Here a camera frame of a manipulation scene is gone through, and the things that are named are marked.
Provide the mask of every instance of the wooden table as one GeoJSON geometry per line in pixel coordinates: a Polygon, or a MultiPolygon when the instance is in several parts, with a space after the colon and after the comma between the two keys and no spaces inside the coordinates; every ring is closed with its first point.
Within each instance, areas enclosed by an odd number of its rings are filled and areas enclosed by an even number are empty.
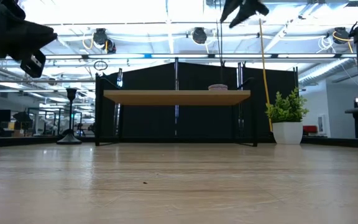
{"type": "Polygon", "coordinates": [[[96,131],[95,144],[100,143],[101,123],[98,118],[102,117],[103,101],[106,97],[116,104],[120,104],[118,114],[118,141],[122,142],[123,111],[126,106],[231,106],[232,107],[232,138],[237,141],[236,130],[244,129],[243,104],[251,98],[251,128],[252,145],[257,146],[257,119],[254,107],[254,97],[249,90],[104,90],[99,88],[96,100],[96,131]],[[239,117],[235,117],[235,106],[239,106],[239,117]]]}
{"type": "Polygon", "coordinates": [[[104,96],[122,105],[232,106],[250,97],[249,90],[105,90],[104,96]]]}

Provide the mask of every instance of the black cable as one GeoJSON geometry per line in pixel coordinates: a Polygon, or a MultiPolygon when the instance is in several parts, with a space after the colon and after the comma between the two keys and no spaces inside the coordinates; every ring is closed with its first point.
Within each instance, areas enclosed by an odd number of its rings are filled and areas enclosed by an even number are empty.
{"type": "MultiPolygon", "coordinates": [[[[221,0],[219,0],[219,8],[220,10],[222,9],[222,5],[221,5],[221,0]]],[[[217,38],[218,38],[218,54],[219,54],[219,61],[221,62],[221,83],[223,84],[223,55],[222,55],[222,49],[221,47],[223,47],[222,44],[222,39],[221,38],[221,43],[219,44],[219,24],[218,24],[218,20],[216,20],[216,32],[217,32],[217,38]]]]}

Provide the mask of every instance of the white wall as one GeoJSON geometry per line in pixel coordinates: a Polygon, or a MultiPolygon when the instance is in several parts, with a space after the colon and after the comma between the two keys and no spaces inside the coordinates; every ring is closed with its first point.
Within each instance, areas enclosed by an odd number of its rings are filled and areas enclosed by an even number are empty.
{"type": "Polygon", "coordinates": [[[354,108],[354,99],[358,97],[356,84],[327,82],[329,125],[332,138],[355,138],[354,118],[345,114],[345,110],[354,108]]]}
{"type": "Polygon", "coordinates": [[[306,91],[300,93],[301,96],[307,99],[305,108],[309,110],[309,113],[303,118],[303,125],[313,125],[318,126],[318,117],[325,115],[325,126],[327,137],[331,137],[330,132],[330,123],[329,123],[329,113],[328,113],[328,98],[327,98],[327,88],[326,81],[320,81],[316,86],[307,86],[305,87],[306,91]]]}

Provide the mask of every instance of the wooden floor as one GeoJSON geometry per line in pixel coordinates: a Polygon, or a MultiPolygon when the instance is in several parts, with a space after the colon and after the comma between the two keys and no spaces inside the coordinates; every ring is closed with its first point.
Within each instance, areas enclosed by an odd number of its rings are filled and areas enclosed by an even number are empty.
{"type": "Polygon", "coordinates": [[[0,223],[358,224],[358,149],[0,148],[0,223]]]}

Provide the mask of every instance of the ceiling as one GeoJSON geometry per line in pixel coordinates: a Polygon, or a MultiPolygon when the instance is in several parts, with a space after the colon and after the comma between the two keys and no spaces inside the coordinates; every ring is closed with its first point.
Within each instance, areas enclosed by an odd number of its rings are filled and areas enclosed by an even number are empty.
{"type": "MultiPolygon", "coordinates": [[[[298,67],[300,74],[321,63],[329,64],[334,59],[323,54],[350,54],[351,44],[334,44],[332,34],[335,27],[347,31],[358,22],[358,1],[325,0],[265,0],[270,14],[252,16],[248,21],[230,29],[234,11],[222,24],[217,25],[221,15],[219,0],[19,0],[27,14],[26,20],[54,28],[58,40],[42,49],[48,60],[41,78],[56,80],[86,80],[86,83],[23,84],[28,90],[64,90],[75,86],[81,90],[94,90],[93,65],[97,60],[108,64],[105,73],[139,69],[167,62],[175,57],[181,61],[219,65],[217,58],[203,55],[218,54],[219,40],[223,54],[261,54],[259,19],[262,21],[262,40],[265,54],[321,54],[322,58],[268,59],[266,67],[276,70],[292,70],[298,67]],[[203,27],[208,45],[196,44],[192,37],[195,27],[203,27]],[[117,47],[117,54],[103,58],[103,51],[91,45],[92,33],[97,28],[107,29],[108,37],[117,47]],[[135,54],[164,54],[161,58],[137,58],[135,54]],[[186,58],[185,54],[198,54],[201,58],[186,58]],[[73,58],[73,55],[85,55],[73,58]]],[[[262,68],[261,57],[246,59],[238,56],[228,59],[226,66],[236,67],[238,62],[247,61],[248,67],[262,68]]],[[[28,79],[13,60],[0,60],[0,80],[28,79]]],[[[0,85],[0,90],[15,89],[0,85]]],[[[39,93],[51,97],[64,93],[39,93]]],[[[89,93],[92,102],[94,93],[89,93]]]]}

